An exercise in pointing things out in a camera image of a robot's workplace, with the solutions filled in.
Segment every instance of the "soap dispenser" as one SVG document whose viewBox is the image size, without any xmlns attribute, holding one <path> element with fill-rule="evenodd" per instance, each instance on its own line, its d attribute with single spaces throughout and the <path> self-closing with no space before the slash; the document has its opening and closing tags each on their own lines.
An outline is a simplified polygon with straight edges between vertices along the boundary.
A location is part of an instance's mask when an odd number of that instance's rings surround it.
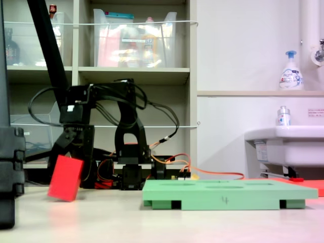
<svg viewBox="0 0 324 243">
<path fill-rule="evenodd" d="M 282 72 L 279 90 L 304 90 L 303 76 L 294 60 L 296 53 L 295 51 L 286 52 L 288 63 Z"/>
</svg>

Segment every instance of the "faucet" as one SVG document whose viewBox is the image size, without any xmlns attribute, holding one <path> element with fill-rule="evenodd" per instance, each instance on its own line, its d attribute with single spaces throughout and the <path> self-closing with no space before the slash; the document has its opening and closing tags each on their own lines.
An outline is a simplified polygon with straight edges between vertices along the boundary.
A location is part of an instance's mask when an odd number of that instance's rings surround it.
<svg viewBox="0 0 324 243">
<path fill-rule="evenodd" d="M 315 53 L 315 59 L 318 62 L 324 61 L 324 39 L 319 40 L 321 50 Z"/>
</svg>

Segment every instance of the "hole in board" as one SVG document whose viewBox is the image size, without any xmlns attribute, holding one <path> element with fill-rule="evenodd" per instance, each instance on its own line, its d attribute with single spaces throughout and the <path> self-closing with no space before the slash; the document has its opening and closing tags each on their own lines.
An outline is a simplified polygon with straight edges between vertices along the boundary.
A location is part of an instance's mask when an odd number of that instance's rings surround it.
<svg viewBox="0 0 324 243">
<path fill-rule="evenodd" d="M 242 186 L 206 186 L 209 189 L 241 189 Z"/>
<path fill-rule="evenodd" d="M 181 209 L 181 201 L 171 201 L 171 209 Z"/>
<path fill-rule="evenodd" d="M 279 200 L 279 205 L 281 209 L 287 208 L 287 201 L 286 200 Z"/>
<path fill-rule="evenodd" d="M 271 183 L 245 183 L 248 186 L 266 186 L 266 185 L 273 185 Z"/>
<path fill-rule="evenodd" d="M 206 180 L 206 181 L 200 181 L 200 180 L 198 180 L 197 181 L 198 183 L 228 183 L 229 181 L 214 181 L 214 180 Z"/>
<path fill-rule="evenodd" d="M 161 186 L 194 186 L 193 183 L 161 184 Z"/>
</svg>

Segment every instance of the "shelf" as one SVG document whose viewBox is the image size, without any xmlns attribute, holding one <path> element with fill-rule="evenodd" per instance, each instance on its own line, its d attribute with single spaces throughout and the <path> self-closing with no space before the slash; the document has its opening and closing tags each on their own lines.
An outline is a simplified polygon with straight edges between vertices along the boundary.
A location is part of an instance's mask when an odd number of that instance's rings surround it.
<svg viewBox="0 0 324 243">
<path fill-rule="evenodd" d="M 116 170 L 121 170 L 124 165 L 114 165 L 114 168 Z M 180 170 L 184 167 L 184 165 L 167 165 L 168 170 Z M 47 168 L 47 163 L 27 163 L 23 165 L 24 169 L 46 169 Z M 151 165 L 142 165 L 142 169 L 144 170 L 150 170 Z"/>
<path fill-rule="evenodd" d="M 90 0 L 92 4 L 118 4 L 118 5 L 181 5 L 186 0 Z"/>
<path fill-rule="evenodd" d="M 90 84 L 133 78 L 138 85 L 184 85 L 190 68 L 79 67 L 79 73 Z"/>
<path fill-rule="evenodd" d="M 123 168 L 124 165 L 118 165 L 118 164 L 114 164 L 114 169 L 116 170 L 121 170 Z M 141 165 L 143 170 L 150 170 L 151 169 L 151 165 L 147 164 L 147 165 Z M 167 169 L 168 170 L 180 170 L 184 167 L 185 165 L 167 165 Z"/>
<path fill-rule="evenodd" d="M 72 67 L 64 67 L 67 80 L 72 81 Z M 10 84 L 50 85 L 47 67 L 38 66 L 7 66 Z"/>
<path fill-rule="evenodd" d="M 198 91 L 199 97 L 263 97 L 263 96 L 278 96 L 278 97 L 300 97 L 300 96 L 324 96 L 324 91 Z"/>
</svg>

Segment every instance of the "clear plastic box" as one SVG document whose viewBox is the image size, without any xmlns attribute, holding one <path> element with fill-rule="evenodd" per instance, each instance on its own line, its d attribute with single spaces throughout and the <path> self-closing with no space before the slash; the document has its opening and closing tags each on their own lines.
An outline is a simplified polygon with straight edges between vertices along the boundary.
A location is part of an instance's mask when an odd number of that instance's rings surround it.
<svg viewBox="0 0 324 243">
<path fill-rule="evenodd" d="M 56 13 L 52 20 L 64 66 L 72 65 L 72 25 L 65 13 Z M 35 26 L 32 24 L 5 23 L 5 32 L 11 31 L 12 38 L 6 34 L 7 65 L 18 66 L 46 66 L 41 45 L 39 44 Z"/>
<path fill-rule="evenodd" d="M 37 114 L 36 116 L 46 122 L 58 123 L 60 117 L 59 107 L 55 102 L 49 114 Z M 10 123 L 12 127 L 19 127 L 24 130 L 26 155 L 52 148 L 63 132 L 63 128 L 38 123 L 29 114 L 10 115 Z"/>
<path fill-rule="evenodd" d="M 165 21 L 176 21 L 177 13 Z M 94 9 L 94 63 L 98 67 L 175 67 L 176 23 L 109 25 Z"/>
</svg>

